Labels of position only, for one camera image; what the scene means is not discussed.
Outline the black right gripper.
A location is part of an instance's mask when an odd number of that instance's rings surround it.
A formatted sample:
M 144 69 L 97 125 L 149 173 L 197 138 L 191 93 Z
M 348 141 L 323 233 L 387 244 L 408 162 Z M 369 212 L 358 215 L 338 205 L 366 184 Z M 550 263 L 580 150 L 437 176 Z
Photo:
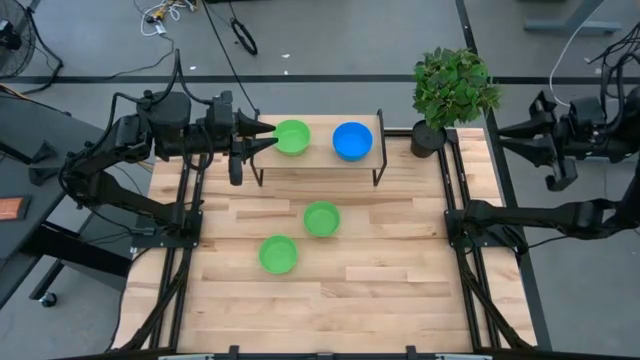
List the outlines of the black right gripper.
M 588 153 L 586 147 L 601 139 L 600 133 L 606 124 L 606 116 L 597 97 L 572 101 L 568 112 L 560 119 L 555 114 L 556 106 L 557 103 L 541 91 L 533 102 L 535 113 L 530 120 L 498 130 L 500 136 L 510 137 L 499 141 L 504 148 L 535 167 L 549 166 L 552 169 L 552 174 L 545 177 L 546 187 L 552 192 L 566 189 L 578 177 L 575 161 L 568 159 L 569 147 L 582 146 L 576 153 L 585 158 Z

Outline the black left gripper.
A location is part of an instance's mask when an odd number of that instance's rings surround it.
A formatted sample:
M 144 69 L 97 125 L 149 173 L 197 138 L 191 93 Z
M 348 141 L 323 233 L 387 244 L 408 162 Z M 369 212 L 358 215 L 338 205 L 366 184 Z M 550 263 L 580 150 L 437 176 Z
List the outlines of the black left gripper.
M 229 90 L 222 91 L 209 104 L 202 120 L 206 151 L 210 158 L 214 153 L 228 156 L 229 181 L 233 186 L 243 183 L 243 161 L 252 158 L 258 152 L 275 145 L 277 138 L 243 138 L 273 132 L 276 127 L 249 118 L 241 110 L 233 112 L 233 95 Z

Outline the green plastic mini bowl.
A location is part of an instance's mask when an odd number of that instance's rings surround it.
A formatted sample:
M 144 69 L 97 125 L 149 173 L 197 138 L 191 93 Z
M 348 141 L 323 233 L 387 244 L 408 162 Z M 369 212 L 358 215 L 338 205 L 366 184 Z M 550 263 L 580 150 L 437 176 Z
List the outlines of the green plastic mini bowl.
M 277 124 L 273 136 L 278 139 L 276 149 L 287 156 L 303 154 L 311 142 L 309 126 L 296 119 L 287 119 Z
M 288 273 L 296 265 L 297 259 L 297 245 L 285 235 L 276 234 L 266 238 L 259 249 L 259 262 L 271 274 Z
M 306 231 L 315 237 L 330 237 L 338 230 L 341 215 L 333 203 L 316 201 L 306 207 L 303 224 Z

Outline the blue plastic mini bowl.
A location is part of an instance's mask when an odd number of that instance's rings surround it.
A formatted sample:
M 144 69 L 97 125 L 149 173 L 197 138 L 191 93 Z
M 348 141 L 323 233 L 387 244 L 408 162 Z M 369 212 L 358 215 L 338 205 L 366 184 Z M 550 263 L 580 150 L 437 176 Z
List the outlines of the blue plastic mini bowl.
M 336 154 L 345 161 L 355 162 L 366 157 L 372 148 L 373 135 L 359 122 L 346 122 L 333 133 L 332 144 Z

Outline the green potted plant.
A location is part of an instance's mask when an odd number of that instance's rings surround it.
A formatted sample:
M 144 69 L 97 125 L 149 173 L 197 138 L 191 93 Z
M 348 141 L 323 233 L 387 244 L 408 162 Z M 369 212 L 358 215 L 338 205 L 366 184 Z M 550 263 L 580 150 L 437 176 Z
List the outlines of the green potted plant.
M 487 65 L 467 48 L 424 53 L 413 76 L 412 107 L 421 116 L 411 130 L 410 150 L 416 157 L 428 158 L 442 149 L 447 128 L 500 106 L 501 90 Z

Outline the grey table foot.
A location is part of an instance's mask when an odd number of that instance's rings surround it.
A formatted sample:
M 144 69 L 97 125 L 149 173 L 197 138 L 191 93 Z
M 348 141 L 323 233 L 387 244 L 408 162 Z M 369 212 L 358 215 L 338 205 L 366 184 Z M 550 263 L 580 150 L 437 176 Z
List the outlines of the grey table foot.
M 529 19 L 523 26 L 529 32 L 551 32 L 576 35 L 612 35 L 621 30 L 620 22 L 592 20 L 606 0 L 582 0 L 565 20 Z

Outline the black spare gripper finger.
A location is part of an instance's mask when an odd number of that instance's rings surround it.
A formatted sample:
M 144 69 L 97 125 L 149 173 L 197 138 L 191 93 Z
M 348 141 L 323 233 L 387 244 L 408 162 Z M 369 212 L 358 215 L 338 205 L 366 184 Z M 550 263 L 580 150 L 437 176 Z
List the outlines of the black spare gripper finger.
M 49 179 L 56 177 L 60 172 L 59 167 L 29 167 L 29 181 L 34 186 L 42 186 Z
M 40 147 L 36 150 L 35 154 L 31 157 L 31 163 L 36 164 L 50 158 L 55 158 L 56 156 L 56 148 L 47 141 L 43 141 Z

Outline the black standing desk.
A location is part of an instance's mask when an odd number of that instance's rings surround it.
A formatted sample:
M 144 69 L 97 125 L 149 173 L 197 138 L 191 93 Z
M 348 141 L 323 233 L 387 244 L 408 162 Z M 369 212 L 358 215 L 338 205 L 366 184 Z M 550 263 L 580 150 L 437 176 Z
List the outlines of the black standing desk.
M 0 140 L 51 145 L 57 155 L 43 161 L 59 167 L 69 151 L 95 141 L 102 130 L 32 102 L 0 95 Z M 65 197 L 54 178 L 41 186 L 29 180 L 28 166 L 9 157 L 0 161 L 0 198 L 30 198 L 22 220 L 0 221 L 0 309 L 44 255 L 125 277 L 129 258 L 85 243 L 78 233 L 47 221 Z

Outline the orange card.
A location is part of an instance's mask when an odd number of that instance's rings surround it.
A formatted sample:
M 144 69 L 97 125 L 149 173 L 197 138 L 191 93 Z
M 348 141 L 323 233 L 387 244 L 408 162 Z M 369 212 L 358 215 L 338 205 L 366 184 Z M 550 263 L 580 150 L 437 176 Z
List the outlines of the orange card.
M 26 204 L 25 197 L 0 198 L 0 221 L 23 219 Z

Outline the black floor fan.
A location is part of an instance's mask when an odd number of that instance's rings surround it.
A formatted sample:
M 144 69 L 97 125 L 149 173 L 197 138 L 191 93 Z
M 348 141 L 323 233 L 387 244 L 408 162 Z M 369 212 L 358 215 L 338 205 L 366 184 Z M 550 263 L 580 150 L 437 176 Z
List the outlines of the black floor fan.
M 36 35 L 28 11 L 16 20 L 0 18 L 0 80 L 20 75 L 32 60 Z

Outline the wooden shelf with black frame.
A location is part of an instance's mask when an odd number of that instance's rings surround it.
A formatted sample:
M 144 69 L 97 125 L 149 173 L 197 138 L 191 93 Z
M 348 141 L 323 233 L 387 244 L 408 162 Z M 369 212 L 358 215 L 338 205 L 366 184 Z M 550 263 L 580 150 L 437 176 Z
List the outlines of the wooden shelf with black frame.
M 381 109 L 375 115 L 259 115 L 258 120 L 274 126 L 285 120 L 301 120 L 309 126 L 311 133 L 310 145 L 301 155 L 287 156 L 271 146 L 249 160 L 260 186 L 263 185 L 264 171 L 267 169 L 370 170 L 374 186 L 380 183 L 386 170 L 388 161 Z M 335 129 L 350 121 L 365 125 L 372 134 L 371 150 L 362 160 L 355 162 L 341 159 L 332 144 Z

